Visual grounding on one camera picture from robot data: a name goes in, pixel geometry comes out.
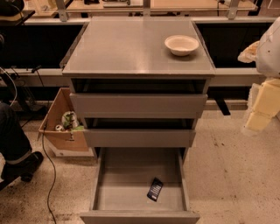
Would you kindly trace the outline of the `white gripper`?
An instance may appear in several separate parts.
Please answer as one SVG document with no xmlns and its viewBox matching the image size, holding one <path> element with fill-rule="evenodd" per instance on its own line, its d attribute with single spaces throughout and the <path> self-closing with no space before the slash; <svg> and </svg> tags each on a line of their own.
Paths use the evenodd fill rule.
<svg viewBox="0 0 280 224">
<path fill-rule="evenodd" d="M 252 43 L 237 59 L 243 63 L 255 61 L 258 46 L 258 41 Z M 252 137 L 261 133 L 280 111 L 280 80 L 267 79 L 261 85 L 253 84 L 248 102 L 250 111 L 245 113 L 241 132 Z"/>
</svg>

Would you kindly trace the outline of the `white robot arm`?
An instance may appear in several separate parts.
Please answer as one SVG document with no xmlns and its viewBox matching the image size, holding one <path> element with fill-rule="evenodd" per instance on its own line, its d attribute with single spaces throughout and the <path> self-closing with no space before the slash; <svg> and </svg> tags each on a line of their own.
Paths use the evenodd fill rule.
<svg viewBox="0 0 280 224">
<path fill-rule="evenodd" d="M 280 17 L 258 41 L 239 54 L 238 60 L 254 61 L 256 71 L 266 77 L 262 84 L 253 84 L 249 91 L 246 122 L 241 130 L 245 135 L 254 136 L 280 112 Z"/>
</svg>

